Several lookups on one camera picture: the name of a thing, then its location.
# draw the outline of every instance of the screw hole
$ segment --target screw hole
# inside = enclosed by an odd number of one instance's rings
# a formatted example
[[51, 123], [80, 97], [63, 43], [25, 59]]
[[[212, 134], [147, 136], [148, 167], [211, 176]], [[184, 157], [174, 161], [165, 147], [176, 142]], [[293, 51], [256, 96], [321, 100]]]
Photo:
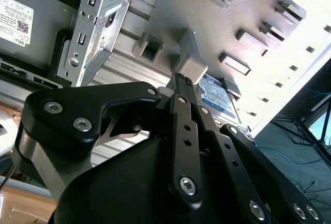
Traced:
[[238, 164], [238, 162], [237, 162], [236, 160], [233, 160], [233, 161], [232, 161], [232, 164], [233, 164], [234, 166], [236, 166], [236, 167], [239, 167], [239, 164]]
[[186, 144], [187, 146], [192, 146], [192, 143], [189, 140], [184, 140], [184, 144]]
[[77, 60], [76, 58], [71, 57], [71, 58], [69, 59], [69, 64], [70, 64], [71, 66], [73, 66], [73, 67], [77, 67], [77, 66], [79, 65], [79, 62], [78, 62], [78, 60]]

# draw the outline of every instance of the qr code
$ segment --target qr code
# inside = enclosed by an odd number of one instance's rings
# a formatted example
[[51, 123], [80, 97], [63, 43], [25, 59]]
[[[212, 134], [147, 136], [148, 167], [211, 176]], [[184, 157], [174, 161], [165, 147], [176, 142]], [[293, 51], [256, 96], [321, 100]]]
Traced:
[[29, 31], [29, 25], [24, 23], [24, 22], [18, 21], [17, 22], [17, 30], [27, 34], [27, 32]]

